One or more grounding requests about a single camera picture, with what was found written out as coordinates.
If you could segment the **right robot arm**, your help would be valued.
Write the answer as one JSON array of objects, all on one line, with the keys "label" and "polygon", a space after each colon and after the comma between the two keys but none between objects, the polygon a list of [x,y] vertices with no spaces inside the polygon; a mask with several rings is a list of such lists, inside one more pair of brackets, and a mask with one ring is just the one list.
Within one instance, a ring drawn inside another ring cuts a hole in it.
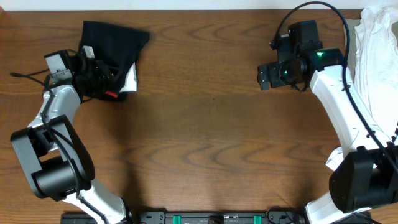
[{"label": "right robot arm", "polygon": [[340,161],[329,190],[306,204],[307,223],[340,222],[397,202],[397,146],[385,134],[354,88],[340,49],[323,47],[315,21],[292,24],[270,43],[277,60],[260,65],[262,90],[291,86],[310,90],[321,102],[338,135]]}]

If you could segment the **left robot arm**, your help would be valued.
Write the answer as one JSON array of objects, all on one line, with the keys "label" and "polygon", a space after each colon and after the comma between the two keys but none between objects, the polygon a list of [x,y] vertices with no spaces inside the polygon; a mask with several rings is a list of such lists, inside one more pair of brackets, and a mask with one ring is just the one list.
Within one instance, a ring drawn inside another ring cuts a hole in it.
[{"label": "left robot arm", "polygon": [[84,96],[97,96],[119,69],[95,57],[92,47],[45,56],[43,105],[28,127],[10,141],[31,191],[38,198],[72,204],[96,223],[134,223],[124,200],[95,179],[93,161],[72,126]]}]

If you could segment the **black leggings with red waistband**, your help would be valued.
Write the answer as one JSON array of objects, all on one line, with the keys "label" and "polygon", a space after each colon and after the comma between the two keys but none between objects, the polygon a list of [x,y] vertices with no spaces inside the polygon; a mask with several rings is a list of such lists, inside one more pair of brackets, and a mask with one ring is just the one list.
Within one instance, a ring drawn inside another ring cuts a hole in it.
[{"label": "black leggings with red waistband", "polygon": [[123,101],[130,92],[121,93],[126,74],[133,63],[137,66],[140,51],[150,39],[150,33],[132,27],[118,26],[98,21],[84,21],[79,51],[84,45],[91,46],[95,58],[120,67],[122,74],[112,89],[119,98],[109,101]]}]

